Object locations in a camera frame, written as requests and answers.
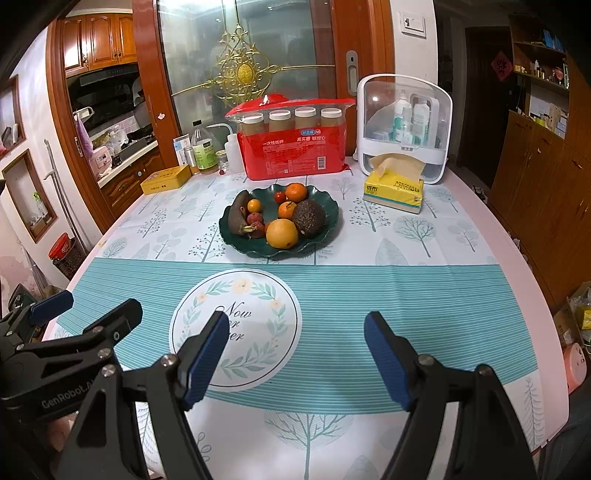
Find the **dining table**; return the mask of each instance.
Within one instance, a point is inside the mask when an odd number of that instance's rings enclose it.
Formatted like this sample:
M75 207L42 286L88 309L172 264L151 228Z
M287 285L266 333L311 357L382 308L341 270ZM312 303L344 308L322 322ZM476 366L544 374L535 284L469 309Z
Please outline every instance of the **dining table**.
M424 185L413 214L364 200L366 176L346 162L340 173L264 181L198 174L139 198L85 259L68 286L73 308L44 340L79 335L135 298L142 322L115 352L123 368L142 368L178 352L213 311L226 312L228 343L205 398L186 413L216 479L381 477L408 413L389 397L363 337L376 310L447 367L490 365L530 450L544 446L569 414L564 362L511 237L448 168ZM292 182L337 202L337 227L324 240L272 258L223 241L220 218L240 191ZM432 480L444 476L457 413L449 403ZM147 404L137 417L147 466L165 475Z

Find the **white plastic bottle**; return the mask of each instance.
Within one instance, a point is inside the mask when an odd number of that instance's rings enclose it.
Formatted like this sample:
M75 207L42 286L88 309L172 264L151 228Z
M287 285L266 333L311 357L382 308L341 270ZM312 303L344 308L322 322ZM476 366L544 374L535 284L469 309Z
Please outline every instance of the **white plastic bottle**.
M414 145L426 145L431 109L426 100L419 100L413 107L411 132Z
M224 145L226 155L228 156L229 170L231 173L240 173L244 171L244 162L242 161L242 152L238 144L238 135L228 135L228 141Z
M399 141L399 140L396 140L396 138L397 138L396 132L402 128L402 110L404 108L410 108L410 107L411 107L411 105L408 102L406 92L404 90L402 90L400 92L400 96L394 102L394 124L393 124L393 130L392 130L392 139L395 141Z
M402 123L400 128L396 130L396 137L394 140L402 143L403 145L413 144L413 134L411 133L411 117L413 115L413 109L410 106L406 106L402 109Z

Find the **white storage box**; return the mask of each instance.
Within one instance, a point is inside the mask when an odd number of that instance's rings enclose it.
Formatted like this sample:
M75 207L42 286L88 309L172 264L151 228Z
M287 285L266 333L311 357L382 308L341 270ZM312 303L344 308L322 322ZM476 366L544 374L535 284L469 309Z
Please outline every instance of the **white storage box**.
M372 157L403 153L426 164L425 183L437 183L447 162L451 123L452 99L433 83L393 73L359 82L357 159L366 175Z

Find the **kitchen counter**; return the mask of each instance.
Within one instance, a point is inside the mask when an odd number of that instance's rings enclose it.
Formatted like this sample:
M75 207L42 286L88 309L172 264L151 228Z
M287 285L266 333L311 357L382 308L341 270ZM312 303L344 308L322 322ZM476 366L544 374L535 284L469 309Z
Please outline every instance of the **kitchen counter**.
M149 151L155 149L158 146L158 141L154 140L152 143L146 145L141 150L137 151L133 155L131 155L127 160L121 162L121 165L113 168L108 175L102 177L97 183L99 184L99 188L101 189L105 185L107 185L111 180L113 180L120 172L124 171L127 167L129 167L132 163L134 163L137 159L143 157Z

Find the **light switch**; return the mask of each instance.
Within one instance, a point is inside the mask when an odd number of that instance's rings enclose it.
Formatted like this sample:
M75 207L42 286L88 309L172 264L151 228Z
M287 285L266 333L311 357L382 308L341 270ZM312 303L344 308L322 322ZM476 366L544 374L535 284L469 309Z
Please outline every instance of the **light switch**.
M400 30L402 33L427 38L425 17L416 14L400 12Z

